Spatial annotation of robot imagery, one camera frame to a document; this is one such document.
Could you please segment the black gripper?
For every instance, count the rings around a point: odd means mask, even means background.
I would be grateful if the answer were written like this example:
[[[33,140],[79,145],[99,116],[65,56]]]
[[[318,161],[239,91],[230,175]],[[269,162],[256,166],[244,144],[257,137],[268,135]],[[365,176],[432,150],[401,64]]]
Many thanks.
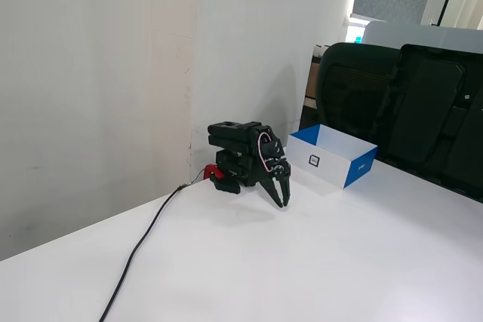
[[[288,206],[290,200],[290,176],[291,165],[286,157],[270,158],[265,160],[266,169],[271,178],[263,179],[260,181],[261,186],[267,192],[269,197],[275,202],[278,208]],[[278,196],[278,192],[273,182],[273,178],[277,179],[281,186],[282,201]]]

